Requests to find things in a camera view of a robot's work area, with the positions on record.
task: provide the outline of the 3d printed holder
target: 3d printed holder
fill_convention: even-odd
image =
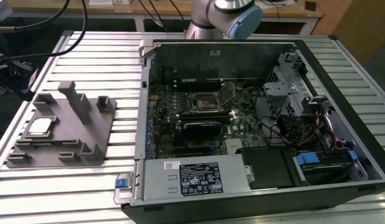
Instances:
[[[34,115],[7,156],[9,168],[94,166],[104,161],[116,100],[88,99],[74,91],[73,81],[61,81],[57,90],[37,95]]]

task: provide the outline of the blue latch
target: blue latch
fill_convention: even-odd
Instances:
[[[114,188],[128,188],[128,179],[116,179]]]
[[[357,154],[353,150],[349,151],[349,155],[350,155],[351,160],[355,162],[358,158],[357,158]]]
[[[300,153],[296,156],[298,164],[306,164],[306,163],[316,163],[319,162],[316,154],[315,153]]]

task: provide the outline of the aluminum table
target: aluminum table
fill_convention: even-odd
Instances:
[[[64,50],[80,32],[61,36],[54,52]],[[302,39],[342,94],[385,149],[385,92],[338,42],[326,36],[254,35],[252,39]],[[34,107],[23,102],[0,141],[0,223],[132,224],[113,203],[116,175],[133,169],[133,144],[140,87],[137,46],[141,39],[183,39],[183,34],[86,32],[66,55],[49,58],[33,91],[56,91],[60,81],[73,80],[89,98],[108,95],[117,109],[104,164],[94,167],[13,168],[5,165]],[[322,90],[308,74],[315,91]],[[385,192],[361,197],[335,208],[299,211],[209,223],[385,223]]]

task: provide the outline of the desk leg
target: desk leg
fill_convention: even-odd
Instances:
[[[144,15],[141,15],[141,14],[133,15],[133,20],[135,20],[135,24],[136,24],[136,31],[137,32],[144,32],[145,31],[145,28],[144,28]]]
[[[307,21],[302,27],[299,35],[310,35],[316,24],[318,18],[307,18]]]

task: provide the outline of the motherboard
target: motherboard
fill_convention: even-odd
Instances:
[[[252,91],[242,81],[151,84],[155,159],[234,154],[232,147],[264,146]]]

